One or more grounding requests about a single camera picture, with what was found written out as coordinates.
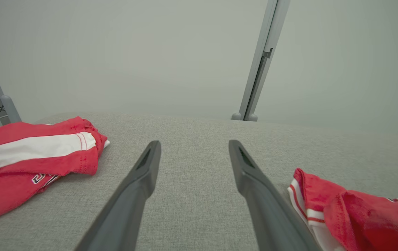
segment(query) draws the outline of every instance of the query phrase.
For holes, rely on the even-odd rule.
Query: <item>white wall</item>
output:
[[[66,111],[229,119],[267,0],[0,0],[0,84],[27,122]]]
[[[255,114],[398,134],[398,1],[291,0]]]

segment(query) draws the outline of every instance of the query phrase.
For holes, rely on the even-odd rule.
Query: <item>folded clothing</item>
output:
[[[296,169],[293,208],[324,251],[398,250],[398,199],[345,188]]]
[[[107,137],[76,117],[49,124],[0,127],[0,216],[68,173],[94,175]]]

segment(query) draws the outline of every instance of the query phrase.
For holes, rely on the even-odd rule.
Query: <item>gray fabric surface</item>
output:
[[[228,140],[242,142],[287,198],[295,168],[347,189],[398,197],[398,137],[246,121],[67,113],[109,137],[94,176],[70,174],[0,217],[0,250],[73,250],[151,140],[162,157],[137,250],[257,250],[238,194]]]

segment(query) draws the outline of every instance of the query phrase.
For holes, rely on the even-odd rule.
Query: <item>stitching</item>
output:
[[[83,149],[83,142],[81,141],[81,137],[78,134],[75,134],[78,136],[78,138],[80,139],[80,144],[81,144],[81,150]]]
[[[86,150],[87,150],[87,141],[86,141],[86,137],[84,137],[84,135],[82,134],[82,133],[80,133],[82,136],[83,136],[83,138],[84,138],[84,143],[86,143]]]
[[[80,156],[80,170],[81,170],[81,173],[86,173],[87,167],[85,165],[83,165],[83,159],[84,159],[84,152],[81,153],[81,156]]]

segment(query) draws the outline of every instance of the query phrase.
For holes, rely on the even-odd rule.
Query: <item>white stripe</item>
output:
[[[293,179],[291,185],[296,191],[296,200],[300,204],[301,209],[306,213],[307,217],[313,217],[317,219],[324,220],[323,212],[315,211],[312,209],[306,209],[304,207],[304,197],[301,194],[301,189],[298,184],[298,181]],[[298,205],[295,203],[295,198],[293,196],[293,190],[288,187],[287,191],[290,195],[290,201],[292,202],[292,206],[295,209],[296,213],[300,216],[300,218],[306,223],[306,226],[309,228],[309,231],[312,233],[312,236],[323,249],[323,251],[346,251],[343,246],[332,236],[331,232],[328,230],[328,227],[325,223],[318,221],[307,221],[306,218],[302,215],[301,211],[298,208]]]
[[[300,185],[298,184],[298,181],[293,179],[293,181],[290,183],[293,188],[295,188],[296,191],[296,200],[298,200],[298,205],[300,208],[303,210],[304,213],[306,213],[306,207],[304,206],[304,197],[301,194],[301,188]]]
[[[0,168],[27,159],[61,157],[95,146],[91,133],[23,138],[0,145]]]
[[[288,187],[288,188],[287,188],[287,191],[288,191],[288,194],[289,194],[289,196],[290,196],[290,202],[292,203],[293,209],[295,209],[296,213],[298,213],[298,215],[300,216],[300,218],[301,218],[301,219],[304,221],[304,223],[306,223],[306,225],[307,225],[307,220],[306,220],[306,218],[304,218],[303,214],[301,213],[301,211],[299,210],[298,206],[297,206],[296,203],[295,203],[295,198],[294,198],[294,196],[293,196],[293,190],[292,190],[290,187]]]
[[[52,178],[50,178],[45,184],[44,184],[44,186],[42,186],[41,188],[43,188],[43,187],[46,187],[46,186],[48,186],[49,184],[51,184],[51,183],[53,183],[54,181],[56,181],[57,179],[58,179],[58,175],[54,175]]]
[[[309,208],[306,214],[308,218],[317,218],[319,220],[324,220],[323,212],[315,211]]]
[[[106,142],[104,142],[104,147],[103,147],[103,149],[106,148],[106,146],[108,146],[108,145],[110,145],[110,144],[111,144],[111,142],[110,142],[109,140],[106,140]]]

